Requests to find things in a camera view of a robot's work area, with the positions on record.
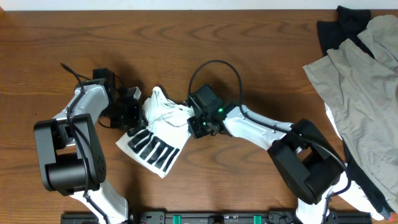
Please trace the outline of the white t-shirt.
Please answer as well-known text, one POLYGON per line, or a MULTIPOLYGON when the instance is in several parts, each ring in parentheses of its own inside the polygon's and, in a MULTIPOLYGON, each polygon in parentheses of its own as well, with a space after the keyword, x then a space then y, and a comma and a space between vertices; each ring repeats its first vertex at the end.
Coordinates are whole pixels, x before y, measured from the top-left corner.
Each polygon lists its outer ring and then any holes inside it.
POLYGON ((164 178, 190 138, 193 109, 166 98, 158 86, 143 104, 145 126, 125 133, 116 145, 136 162, 164 178))

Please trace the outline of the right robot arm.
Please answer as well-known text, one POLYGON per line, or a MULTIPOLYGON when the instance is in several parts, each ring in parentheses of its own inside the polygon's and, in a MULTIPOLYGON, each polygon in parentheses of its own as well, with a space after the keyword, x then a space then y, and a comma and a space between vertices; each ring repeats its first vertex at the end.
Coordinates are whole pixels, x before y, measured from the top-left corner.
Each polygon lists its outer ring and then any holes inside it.
POLYGON ((194 138, 218 133, 247 140, 267 151, 290 191, 298 198, 302 222, 328 221, 332 188, 346 171, 341 157, 309 120, 276 121, 251 111, 245 105, 210 100, 188 100, 194 115, 188 129, 194 138))

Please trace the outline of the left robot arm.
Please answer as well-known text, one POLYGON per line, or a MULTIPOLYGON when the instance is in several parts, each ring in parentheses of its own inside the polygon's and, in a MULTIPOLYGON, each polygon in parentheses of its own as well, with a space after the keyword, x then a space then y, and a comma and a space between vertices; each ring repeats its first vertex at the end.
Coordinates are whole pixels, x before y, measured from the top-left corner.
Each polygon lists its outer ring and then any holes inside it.
POLYGON ((129 202, 106 178, 106 159, 95 124, 102 117, 123 131, 142 121, 138 87, 116 88, 112 78, 78 83, 52 119, 34 125, 43 186, 84 204, 98 223, 129 223, 129 202))

